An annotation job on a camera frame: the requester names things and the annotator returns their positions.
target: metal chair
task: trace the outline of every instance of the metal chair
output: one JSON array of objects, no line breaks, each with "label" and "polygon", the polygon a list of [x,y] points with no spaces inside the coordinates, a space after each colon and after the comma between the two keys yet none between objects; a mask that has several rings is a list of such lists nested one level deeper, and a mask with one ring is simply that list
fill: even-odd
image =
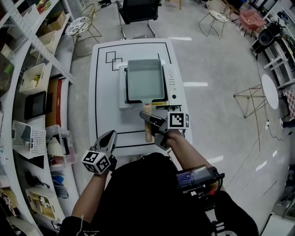
[{"label": "metal chair", "polygon": [[124,39],[127,38],[123,31],[121,17],[124,20],[125,24],[139,21],[147,21],[148,28],[153,33],[153,36],[156,37],[156,34],[149,25],[148,21],[158,19],[159,2],[160,0],[124,0],[122,7],[121,3],[118,0],[116,1],[116,4],[118,6],[121,31],[123,33]]},{"label": "metal chair", "polygon": [[[65,35],[67,36],[72,36],[73,37],[73,42],[74,42],[74,54],[77,58],[79,57],[86,57],[86,56],[89,56],[91,55],[92,53],[89,53],[87,55],[83,55],[83,56],[78,56],[77,53],[76,53],[76,49],[75,49],[75,46],[76,44],[86,40],[86,39],[89,39],[89,38],[94,38],[98,43],[100,43],[96,37],[101,37],[101,33],[95,28],[95,26],[92,24],[92,21],[93,21],[93,16],[94,16],[94,13],[95,13],[95,4],[91,4],[89,5],[88,7],[86,7],[84,9],[84,11],[87,9],[87,8],[90,8],[90,13],[85,16],[85,17],[80,17],[80,18],[77,18],[76,20],[74,20],[65,30]],[[97,33],[99,33],[99,36],[94,36],[91,32],[90,32],[90,27],[93,27]],[[92,36],[90,37],[87,37],[87,38],[84,38],[80,41],[78,41],[78,37],[81,36],[81,33],[85,32],[85,31],[88,31]]]},{"label": "metal chair", "polygon": [[226,22],[229,21],[229,18],[230,18],[230,15],[229,15],[230,9],[227,8],[226,5],[221,0],[209,0],[207,2],[207,8],[208,8],[209,13],[202,20],[204,20],[208,15],[210,15],[213,18],[213,21],[210,23],[210,30],[207,35],[204,33],[204,31],[202,30],[202,28],[200,26],[200,23],[202,22],[202,20],[199,22],[199,28],[202,31],[202,33],[206,37],[208,37],[211,32],[211,29],[214,29],[214,27],[213,27],[214,22],[215,21],[221,22],[221,23],[223,23],[221,34],[219,35],[219,33],[216,31],[216,29],[214,29],[215,32],[217,33],[219,39],[221,39],[224,25]]}]

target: wooden handle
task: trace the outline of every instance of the wooden handle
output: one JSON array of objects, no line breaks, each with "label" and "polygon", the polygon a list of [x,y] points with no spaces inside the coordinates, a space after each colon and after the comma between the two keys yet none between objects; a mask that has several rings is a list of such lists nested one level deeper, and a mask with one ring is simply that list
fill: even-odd
[{"label": "wooden handle", "polygon": [[[143,104],[143,111],[148,114],[152,114],[152,104]],[[146,142],[151,142],[153,140],[152,125],[145,121],[144,130],[145,130]]]}]

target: black office chair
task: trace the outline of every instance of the black office chair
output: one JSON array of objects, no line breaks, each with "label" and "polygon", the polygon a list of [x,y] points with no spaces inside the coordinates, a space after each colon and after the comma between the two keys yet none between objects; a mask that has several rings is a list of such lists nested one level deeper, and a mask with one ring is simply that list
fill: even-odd
[{"label": "black office chair", "polygon": [[124,0],[122,7],[121,3],[119,1],[116,1],[116,4],[118,6],[121,31],[123,33],[124,39],[126,39],[126,36],[123,31],[121,17],[123,18],[125,24],[146,20],[147,26],[153,33],[154,37],[156,37],[156,34],[149,25],[148,21],[158,19],[159,2],[160,0]]}]

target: control panel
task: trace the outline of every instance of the control panel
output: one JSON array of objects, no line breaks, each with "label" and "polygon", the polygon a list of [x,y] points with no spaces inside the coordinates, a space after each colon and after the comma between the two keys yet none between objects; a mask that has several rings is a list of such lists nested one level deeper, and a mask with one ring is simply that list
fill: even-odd
[{"label": "control panel", "polygon": [[169,106],[181,106],[182,97],[180,86],[182,86],[179,75],[176,74],[172,64],[164,64],[164,76],[166,80]]}]

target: yellow label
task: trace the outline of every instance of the yellow label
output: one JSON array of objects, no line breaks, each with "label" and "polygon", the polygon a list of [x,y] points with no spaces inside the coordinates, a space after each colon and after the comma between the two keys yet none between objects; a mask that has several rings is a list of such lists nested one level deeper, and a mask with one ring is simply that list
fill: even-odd
[{"label": "yellow label", "polygon": [[153,102],[152,103],[152,106],[165,106],[167,105],[168,103],[165,101],[165,102]]}]

